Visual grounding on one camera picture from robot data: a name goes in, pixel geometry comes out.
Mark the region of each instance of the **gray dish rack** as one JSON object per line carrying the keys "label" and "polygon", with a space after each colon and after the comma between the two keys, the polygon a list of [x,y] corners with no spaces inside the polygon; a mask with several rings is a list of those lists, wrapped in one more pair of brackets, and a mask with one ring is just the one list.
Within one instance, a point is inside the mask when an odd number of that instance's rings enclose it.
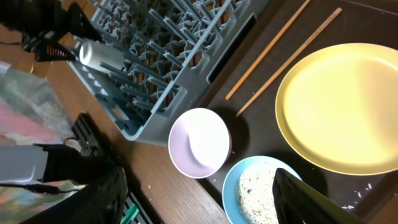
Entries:
{"label": "gray dish rack", "polygon": [[[123,136],[167,145],[174,121],[193,108],[234,39],[270,0],[103,0],[91,19],[124,53],[110,75],[70,62]],[[75,37],[79,50],[86,40]]]}

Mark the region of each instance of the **pink bowl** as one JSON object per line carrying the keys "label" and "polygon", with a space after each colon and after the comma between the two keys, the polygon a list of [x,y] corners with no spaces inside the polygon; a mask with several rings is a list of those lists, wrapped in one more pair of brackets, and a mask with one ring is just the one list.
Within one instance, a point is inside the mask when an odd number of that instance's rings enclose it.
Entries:
{"label": "pink bowl", "polygon": [[231,147],[231,136],[224,121],[205,108],[182,114],[169,135],[169,153],[174,166],[191,178],[214,174],[227,160]]}

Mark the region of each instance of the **green object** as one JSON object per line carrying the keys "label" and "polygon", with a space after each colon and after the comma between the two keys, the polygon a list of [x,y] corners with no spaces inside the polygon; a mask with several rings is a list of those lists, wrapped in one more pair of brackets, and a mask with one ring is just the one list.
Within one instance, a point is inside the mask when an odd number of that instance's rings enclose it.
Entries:
{"label": "green object", "polygon": [[131,204],[131,207],[127,211],[126,216],[123,217],[120,224],[130,223],[130,221],[133,221],[137,217],[138,213],[139,213],[139,209],[137,208],[137,206],[134,203]]}

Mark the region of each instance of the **chopstick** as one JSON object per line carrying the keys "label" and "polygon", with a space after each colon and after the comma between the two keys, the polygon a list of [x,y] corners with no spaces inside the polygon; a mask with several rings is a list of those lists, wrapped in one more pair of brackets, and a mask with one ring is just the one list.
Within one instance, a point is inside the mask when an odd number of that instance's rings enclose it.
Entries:
{"label": "chopstick", "polygon": [[278,71],[273,74],[268,81],[263,84],[263,86],[252,96],[252,98],[242,107],[241,110],[236,114],[238,117],[254,100],[257,99],[261,93],[266,90],[266,88],[285,70],[285,68],[292,63],[292,61],[319,35],[320,32],[324,30],[325,27],[329,25],[331,21],[333,21],[336,16],[342,11],[339,7],[337,8],[324,22],[323,24],[316,29],[316,31],[290,56],[289,59],[278,69]]}
{"label": "chopstick", "polygon": [[260,63],[260,61],[266,56],[268,51],[275,45],[275,43],[279,40],[279,38],[285,33],[285,31],[292,25],[294,20],[296,20],[297,16],[303,11],[305,6],[310,2],[311,0],[306,0],[300,8],[297,10],[297,12],[287,21],[287,23],[282,27],[282,29],[278,32],[278,34],[273,38],[273,40],[269,43],[269,45],[261,52],[260,56],[253,62],[253,64],[250,66],[250,68],[244,73],[244,75],[239,79],[239,81],[235,84],[235,86],[232,88],[232,90],[226,95],[225,99],[229,100],[232,95],[238,90],[238,88],[243,84],[243,82],[248,78],[248,76],[251,74],[251,72],[257,67],[257,65]]}

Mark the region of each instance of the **dark brown placemat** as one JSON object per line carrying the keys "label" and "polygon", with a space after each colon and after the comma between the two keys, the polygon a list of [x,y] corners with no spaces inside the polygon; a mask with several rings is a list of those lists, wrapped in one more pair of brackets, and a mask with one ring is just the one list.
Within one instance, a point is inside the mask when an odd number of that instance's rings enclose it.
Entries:
{"label": "dark brown placemat", "polygon": [[[241,46],[237,50],[231,59],[235,61],[230,60],[215,80],[213,86],[219,85],[217,90],[211,87],[202,101],[202,106],[215,111],[226,122],[233,139],[233,153],[217,173],[207,178],[207,182],[199,180],[199,183],[221,203],[219,192],[222,190],[226,174],[235,163],[250,156],[272,156],[292,166],[306,183],[338,205],[355,207],[348,211],[367,220],[379,209],[378,205],[394,196],[392,189],[397,184],[398,172],[352,176],[330,172],[307,162],[290,148],[279,131],[275,118],[275,96],[280,82],[290,68],[314,51],[350,42],[379,44],[398,49],[397,1],[312,0],[235,95],[229,101],[225,100],[230,89],[303,2],[304,0],[285,0],[272,3],[278,6],[274,6],[272,10],[268,9],[264,17],[257,22],[264,24],[256,24],[249,33],[249,36],[255,32],[259,33],[256,29],[261,27],[262,31],[257,39],[253,39],[252,43],[244,41],[245,49]],[[235,118],[236,112],[337,7],[341,7],[343,12],[240,117]],[[265,19],[267,14],[274,15],[269,20]],[[244,56],[241,55],[238,62],[236,54],[242,52]],[[373,189],[366,190],[369,188],[368,184],[371,184]]]}

